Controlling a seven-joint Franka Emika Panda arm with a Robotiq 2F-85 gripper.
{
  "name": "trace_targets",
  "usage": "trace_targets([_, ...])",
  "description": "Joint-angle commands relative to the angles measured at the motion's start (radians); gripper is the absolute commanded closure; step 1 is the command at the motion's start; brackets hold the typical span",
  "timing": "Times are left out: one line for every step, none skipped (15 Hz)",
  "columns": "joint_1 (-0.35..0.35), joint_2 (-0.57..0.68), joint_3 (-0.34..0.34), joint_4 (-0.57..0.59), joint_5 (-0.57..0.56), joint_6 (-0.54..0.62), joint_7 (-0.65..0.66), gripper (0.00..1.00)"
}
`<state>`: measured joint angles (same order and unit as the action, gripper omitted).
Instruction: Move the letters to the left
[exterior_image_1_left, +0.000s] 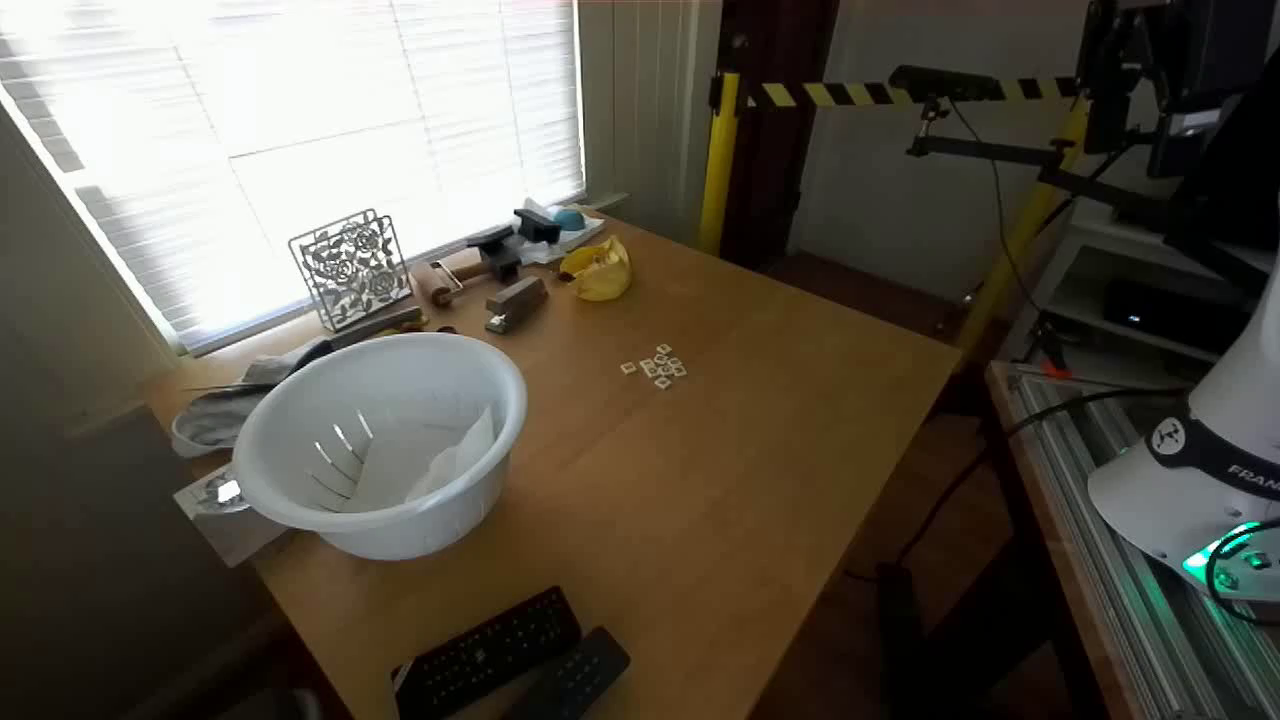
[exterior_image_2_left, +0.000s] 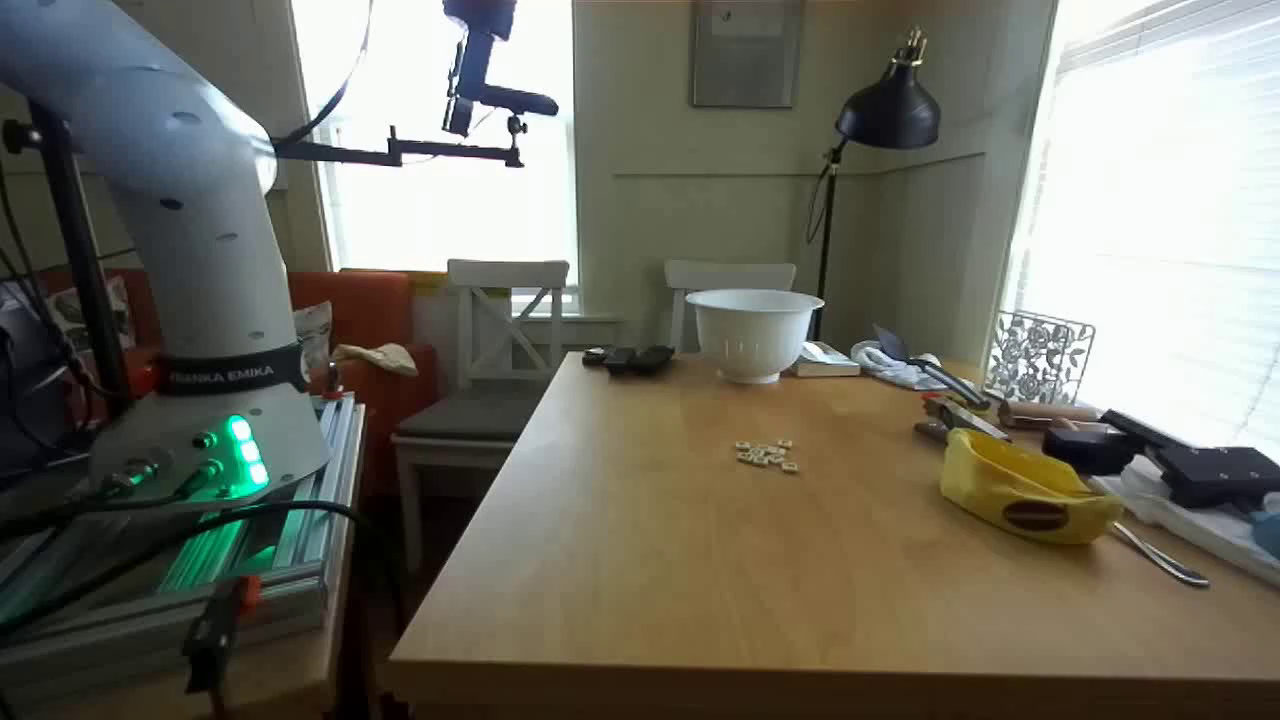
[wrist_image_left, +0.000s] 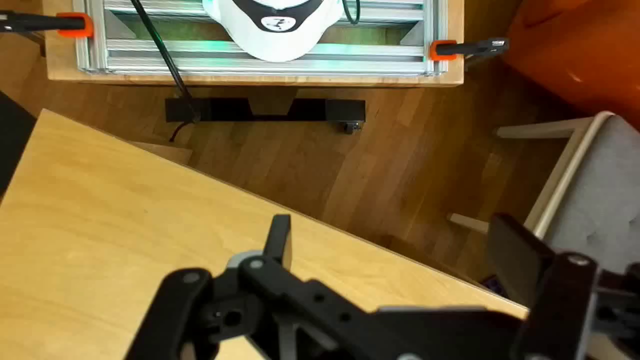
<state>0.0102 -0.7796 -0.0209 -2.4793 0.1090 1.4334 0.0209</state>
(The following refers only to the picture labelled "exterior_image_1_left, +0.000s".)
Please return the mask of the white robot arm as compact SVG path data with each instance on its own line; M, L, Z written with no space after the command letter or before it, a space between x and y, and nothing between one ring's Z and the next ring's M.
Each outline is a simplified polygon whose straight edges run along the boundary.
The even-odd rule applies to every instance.
M1208 376L1088 478L1088 500L1208 601L1280 601L1280 278Z

